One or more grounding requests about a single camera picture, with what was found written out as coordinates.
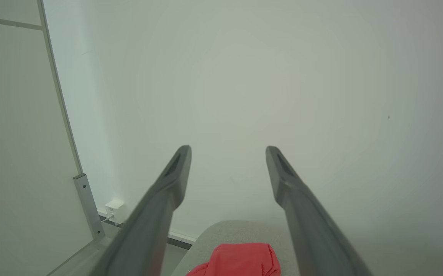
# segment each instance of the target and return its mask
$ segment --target white plug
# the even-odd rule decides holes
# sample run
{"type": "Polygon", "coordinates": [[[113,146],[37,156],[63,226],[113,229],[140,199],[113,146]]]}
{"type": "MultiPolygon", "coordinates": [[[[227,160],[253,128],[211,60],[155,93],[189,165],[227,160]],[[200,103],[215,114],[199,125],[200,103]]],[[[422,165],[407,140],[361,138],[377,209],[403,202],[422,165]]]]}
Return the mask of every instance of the white plug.
{"type": "Polygon", "coordinates": [[[106,204],[106,213],[111,222],[123,223],[126,220],[125,204],[119,199],[113,199],[106,204]]]}

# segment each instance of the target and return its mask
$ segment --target gray upholstered seat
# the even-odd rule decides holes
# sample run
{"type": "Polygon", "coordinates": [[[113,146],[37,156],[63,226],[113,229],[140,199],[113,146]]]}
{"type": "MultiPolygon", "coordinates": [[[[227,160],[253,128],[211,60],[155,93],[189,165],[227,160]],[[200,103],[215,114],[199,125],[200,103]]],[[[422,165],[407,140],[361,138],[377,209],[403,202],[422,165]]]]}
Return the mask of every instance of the gray upholstered seat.
{"type": "Polygon", "coordinates": [[[299,275],[293,244],[287,232],[265,224],[227,220],[212,225],[199,236],[172,276],[185,276],[197,265],[208,262],[215,247],[221,243],[269,243],[281,264],[281,276],[299,275]]]}

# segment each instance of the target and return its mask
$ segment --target cable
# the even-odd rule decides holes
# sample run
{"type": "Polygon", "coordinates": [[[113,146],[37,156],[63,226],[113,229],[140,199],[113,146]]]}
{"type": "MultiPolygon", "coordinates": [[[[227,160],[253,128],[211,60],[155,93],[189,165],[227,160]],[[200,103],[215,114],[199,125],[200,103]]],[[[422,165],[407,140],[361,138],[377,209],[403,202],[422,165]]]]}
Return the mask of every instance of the cable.
{"type": "Polygon", "coordinates": [[[112,219],[112,218],[114,218],[114,215],[110,215],[110,216],[107,217],[105,220],[101,220],[101,222],[105,222],[106,220],[110,220],[110,219],[112,219]]]}

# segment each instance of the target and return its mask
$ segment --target red object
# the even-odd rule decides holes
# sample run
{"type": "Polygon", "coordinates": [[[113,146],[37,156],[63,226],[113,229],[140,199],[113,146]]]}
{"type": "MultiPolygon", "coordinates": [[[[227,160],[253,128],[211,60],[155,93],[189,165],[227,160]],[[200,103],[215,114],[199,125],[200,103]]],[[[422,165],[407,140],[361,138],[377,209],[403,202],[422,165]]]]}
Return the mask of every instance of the red object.
{"type": "Polygon", "coordinates": [[[221,244],[210,261],[198,265],[186,276],[280,276],[281,267],[267,243],[221,244]]]}

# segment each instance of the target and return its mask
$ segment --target gray floor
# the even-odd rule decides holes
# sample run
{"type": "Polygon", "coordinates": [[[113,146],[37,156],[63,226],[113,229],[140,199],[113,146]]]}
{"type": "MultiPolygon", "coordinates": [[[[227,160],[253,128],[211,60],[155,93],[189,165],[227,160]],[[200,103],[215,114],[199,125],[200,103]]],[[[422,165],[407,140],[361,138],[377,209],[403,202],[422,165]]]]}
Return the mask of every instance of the gray floor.
{"type": "MultiPolygon", "coordinates": [[[[103,223],[104,232],[107,237],[114,238],[121,228],[115,227],[111,224],[103,223]]],[[[171,276],[174,269],[176,269],[179,262],[182,260],[188,250],[169,245],[165,249],[164,262],[162,263],[162,272],[160,276],[171,276]]]]}

